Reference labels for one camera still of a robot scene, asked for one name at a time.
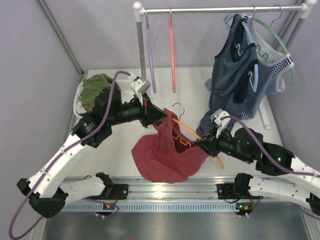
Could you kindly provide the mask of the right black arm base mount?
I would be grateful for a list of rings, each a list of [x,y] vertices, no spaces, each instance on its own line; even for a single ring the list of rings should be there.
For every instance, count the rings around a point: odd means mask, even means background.
[[[240,200],[234,192],[232,183],[220,183],[216,185],[216,188],[219,200],[224,200],[230,204],[236,203]]]

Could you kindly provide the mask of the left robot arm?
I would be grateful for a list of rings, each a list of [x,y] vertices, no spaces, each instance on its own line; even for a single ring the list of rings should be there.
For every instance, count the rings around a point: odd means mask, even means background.
[[[71,183],[64,180],[77,164],[112,135],[112,126],[139,121],[146,128],[166,117],[146,93],[141,99],[135,96],[129,102],[122,102],[117,86],[104,88],[94,99],[93,112],[79,120],[56,155],[34,176],[20,179],[17,187],[28,197],[33,210],[46,219],[78,200],[110,200],[114,195],[114,183],[103,172]]]

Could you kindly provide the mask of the orange hanger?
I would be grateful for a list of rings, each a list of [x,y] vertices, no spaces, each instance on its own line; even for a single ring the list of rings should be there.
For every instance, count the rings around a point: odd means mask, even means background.
[[[186,137],[181,128],[187,130],[197,140],[202,137],[181,122],[180,117],[174,112],[168,109],[164,111],[167,117],[152,125],[157,130],[157,143],[152,145],[157,169],[162,169],[171,175],[194,175],[209,156],[194,145],[194,141]]]

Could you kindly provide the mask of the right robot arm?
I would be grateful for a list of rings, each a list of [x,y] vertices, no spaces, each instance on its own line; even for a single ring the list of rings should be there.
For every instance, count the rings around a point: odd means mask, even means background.
[[[246,164],[255,164],[255,170],[284,183],[247,173],[238,173],[233,192],[238,198],[248,195],[274,198],[307,208],[320,214],[320,173],[300,160],[283,146],[263,141],[263,135],[244,127],[234,134],[223,130],[216,135],[214,128],[202,139],[195,141],[211,157],[224,153]]]

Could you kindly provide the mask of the red tank top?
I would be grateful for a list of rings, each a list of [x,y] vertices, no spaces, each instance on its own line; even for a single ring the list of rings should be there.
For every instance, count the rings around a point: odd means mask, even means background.
[[[140,175],[151,182],[174,184],[196,174],[209,157],[181,133],[177,115],[164,109],[167,117],[153,124],[156,134],[144,135],[131,150]]]

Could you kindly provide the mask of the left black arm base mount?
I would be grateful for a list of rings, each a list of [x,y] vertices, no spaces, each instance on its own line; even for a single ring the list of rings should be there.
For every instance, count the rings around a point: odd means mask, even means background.
[[[89,196],[91,200],[126,200],[129,192],[128,184],[112,184],[106,186],[100,195]]]

